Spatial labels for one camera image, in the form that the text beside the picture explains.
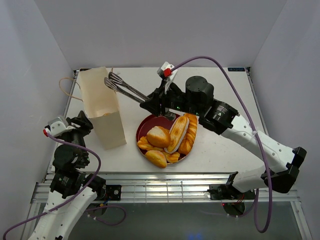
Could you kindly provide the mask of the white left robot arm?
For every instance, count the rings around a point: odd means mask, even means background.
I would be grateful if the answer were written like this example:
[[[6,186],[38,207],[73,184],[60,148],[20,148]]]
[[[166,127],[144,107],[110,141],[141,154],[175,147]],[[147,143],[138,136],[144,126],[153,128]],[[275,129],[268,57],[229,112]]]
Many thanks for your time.
[[[59,146],[54,151],[54,176],[50,184],[43,216],[33,230],[31,240],[66,240],[86,208],[106,193],[106,180],[81,170],[89,165],[91,151],[84,137],[93,129],[84,111],[78,116],[59,116],[48,122],[46,136]]]

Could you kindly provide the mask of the long braided pastry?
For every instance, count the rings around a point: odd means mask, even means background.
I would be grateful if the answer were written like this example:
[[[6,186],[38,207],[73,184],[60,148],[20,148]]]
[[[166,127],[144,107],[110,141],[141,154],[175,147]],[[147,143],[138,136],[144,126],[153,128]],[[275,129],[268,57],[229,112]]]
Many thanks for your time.
[[[195,139],[196,139],[197,129],[198,129],[198,119],[195,115],[190,113],[185,113],[184,116],[189,119],[189,124],[188,124],[186,134],[183,137],[183,140],[178,148],[178,152],[182,155],[188,155],[192,150]]]

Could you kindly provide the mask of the metal tongs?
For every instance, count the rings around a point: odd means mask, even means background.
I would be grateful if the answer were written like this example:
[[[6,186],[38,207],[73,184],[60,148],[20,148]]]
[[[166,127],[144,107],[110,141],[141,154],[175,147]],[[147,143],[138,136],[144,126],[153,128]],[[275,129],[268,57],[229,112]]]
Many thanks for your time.
[[[111,90],[120,93],[137,103],[144,103],[149,98],[136,90],[134,87],[126,83],[118,74],[109,72],[108,76],[104,78],[104,84]]]

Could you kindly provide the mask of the cream paper bag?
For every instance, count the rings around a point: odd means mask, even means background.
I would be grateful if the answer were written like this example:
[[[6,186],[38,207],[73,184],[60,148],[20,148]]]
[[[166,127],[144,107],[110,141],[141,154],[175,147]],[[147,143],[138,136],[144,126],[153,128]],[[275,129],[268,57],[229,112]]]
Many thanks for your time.
[[[104,83],[108,74],[106,67],[97,67],[81,71],[77,77],[84,112],[92,123],[100,144],[106,150],[127,143],[117,94]]]

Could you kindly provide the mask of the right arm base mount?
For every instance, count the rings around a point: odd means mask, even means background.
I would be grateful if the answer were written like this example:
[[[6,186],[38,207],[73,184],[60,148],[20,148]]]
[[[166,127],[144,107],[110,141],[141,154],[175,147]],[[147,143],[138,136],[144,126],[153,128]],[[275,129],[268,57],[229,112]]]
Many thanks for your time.
[[[229,184],[210,184],[207,192],[211,200],[237,200],[242,194]]]

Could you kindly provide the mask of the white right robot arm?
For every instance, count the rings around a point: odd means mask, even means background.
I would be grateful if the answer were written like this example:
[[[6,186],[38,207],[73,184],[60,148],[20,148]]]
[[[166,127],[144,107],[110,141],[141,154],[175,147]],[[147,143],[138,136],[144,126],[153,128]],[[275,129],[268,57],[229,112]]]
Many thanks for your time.
[[[168,110],[183,112],[189,125],[179,131],[172,127],[171,145],[168,153],[179,152],[188,155],[194,145],[197,125],[227,138],[258,157],[264,166],[244,172],[234,172],[227,183],[216,193],[235,197],[250,189],[269,187],[277,193],[288,193],[296,182],[306,150],[290,148],[256,130],[253,123],[229,104],[214,98],[214,86],[202,76],[192,76],[185,82],[185,92],[175,83],[165,80],[160,87],[140,103],[140,107],[155,116],[165,116]]]

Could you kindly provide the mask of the golden turnover bread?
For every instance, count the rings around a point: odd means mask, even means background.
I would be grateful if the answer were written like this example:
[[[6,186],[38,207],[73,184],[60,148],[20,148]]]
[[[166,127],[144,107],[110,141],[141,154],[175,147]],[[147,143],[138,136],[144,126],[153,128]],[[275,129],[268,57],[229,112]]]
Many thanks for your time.
[[[158,168],[164,169],[167,167],[167,159],[161,151],[149,150],[145,153],[145,157]]]

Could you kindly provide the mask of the sugared round bread roll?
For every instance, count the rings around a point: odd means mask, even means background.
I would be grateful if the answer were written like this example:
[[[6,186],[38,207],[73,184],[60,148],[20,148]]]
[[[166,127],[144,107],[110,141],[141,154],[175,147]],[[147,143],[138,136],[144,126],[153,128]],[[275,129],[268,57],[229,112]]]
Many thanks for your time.
[[[159,148],[167,148],[171,143],[169,130],[162,126],[151,128],[147,132],[146,138],[151,145]]]

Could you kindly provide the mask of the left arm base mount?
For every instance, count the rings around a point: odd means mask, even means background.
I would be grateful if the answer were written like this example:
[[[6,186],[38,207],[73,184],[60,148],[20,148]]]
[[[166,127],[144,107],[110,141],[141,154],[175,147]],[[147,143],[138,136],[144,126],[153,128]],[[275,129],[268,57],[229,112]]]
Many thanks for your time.
[[[122,186],[121,185],[106,185],[102,187],[100,200],[103,201],[120,201],[122,196]]]

